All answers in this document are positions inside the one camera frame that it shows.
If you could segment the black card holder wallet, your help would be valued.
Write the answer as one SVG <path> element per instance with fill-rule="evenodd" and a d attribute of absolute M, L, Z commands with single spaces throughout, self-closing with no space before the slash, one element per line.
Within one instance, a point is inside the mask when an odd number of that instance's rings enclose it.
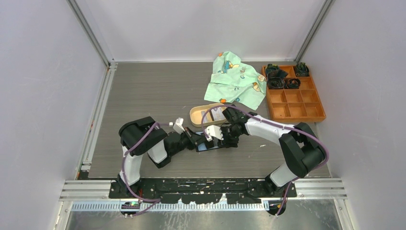
<path fill-rule="evenodd" d="M 214 140 L 215 138 L 212 141 L 206 141 L 203 144 L 196 146 L 195 148 L 196 152 L 204 152 L 219 149 L 214 146 Z"/>

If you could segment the beige oval tray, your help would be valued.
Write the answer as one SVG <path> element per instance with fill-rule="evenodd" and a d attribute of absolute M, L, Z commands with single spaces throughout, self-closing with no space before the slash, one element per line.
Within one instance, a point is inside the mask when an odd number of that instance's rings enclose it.
<path fill-rule="evenodd" d="M 205 112 L 207 110 L 209 110 L 212 107 L 218 106 L 218 105 L 223 105 L 222 103 L 213 103 L 213 104 L 208 104 L 208 105 L 202 105 L 202 106 L 197 106 L 194 107 L 190 110 L 190 120 L 192 122 L 192 125 L 194 127 L 201 127 L 202 126 L 202 117 L 205 114 Z M 216 122 L 216 123 L 203 123 L 203 126 L 210 126 L 210 125 L 218 125 L 218 124 L 222 124 L 220 122 Z"/>

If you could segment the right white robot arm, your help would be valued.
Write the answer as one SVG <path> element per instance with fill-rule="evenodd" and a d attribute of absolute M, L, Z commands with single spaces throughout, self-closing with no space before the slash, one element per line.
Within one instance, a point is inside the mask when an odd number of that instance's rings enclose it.
<path fill-rule="evenodd" d="M 327 162 L 326 147 L 306 123 L 286 125 L 268 120 L 256 113 L 245 113 L 234 105 L 223 111 L 227 126 L 220 128 L 221 144 L 235 148 L 241 135 L 269 140 L 282 150 L 284 163 L 265 177 L 266 191 L 277 197 L 284 186 Z"/>

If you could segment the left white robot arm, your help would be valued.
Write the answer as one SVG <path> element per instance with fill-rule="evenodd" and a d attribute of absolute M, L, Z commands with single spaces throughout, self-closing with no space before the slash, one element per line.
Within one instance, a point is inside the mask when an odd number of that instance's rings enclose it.
<path fill-rule="evenodd" d="M 139 193 L 138 182 L 144 154 L 148 155 L 157 168 L 162 168 L 177 153 L 185 149 L 193 150 L 207 140 L 204 135 L 193 132 L 182 124 L 182 118 L 170 122 L 168 126 L 174 131 L 167 133 L 162 124 L 148 116 L 128 122 L 119 129 L 124 158 L 119 177 L 123 182 L 121 192 L 124 195 L 133 198 Z"/>

